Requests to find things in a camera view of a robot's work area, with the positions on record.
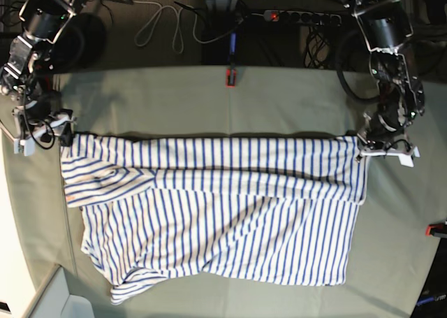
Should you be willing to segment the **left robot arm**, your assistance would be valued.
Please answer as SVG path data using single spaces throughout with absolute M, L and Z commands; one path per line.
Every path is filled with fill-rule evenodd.
M 364 124 L 357 132 L 360 159 L 397 157 L 400 164 L 412 168 L 419 157 L 418 147 L 406 130 L 425 113 L 425 93 L 418 77 L 411 44 L 414 31 L 402 0 L 334 0 L 345 7 L 357 28 L 341 38 L 335 53 L 335 70 L 347 96 L 366 106 Z M 348 42 L 362 37 L 369 53 L 369 72 L 376 82 L 378 95 L 364 98 L 349 86 L 342 70 L 342 53 Z

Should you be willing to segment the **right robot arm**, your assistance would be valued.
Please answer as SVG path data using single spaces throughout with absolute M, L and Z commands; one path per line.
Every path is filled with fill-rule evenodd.
M 73 142 L 72 110 L 58 108 L 60 93 L 48 79 L 64 73 L 81 58 L 85 36 L 71 23 L 88 0 L 26 0 L 19 12 L 22 33 L 1 67 L 1 94 L 15 103 L 12 116 L 17 130 L 11 136 L 16 154 L 31 156 L 36 148 L 51 149 L 56 142 Z M 65 64 L 55 66 L 54 49 L 68 31 L 78 37 L 78 51 Z

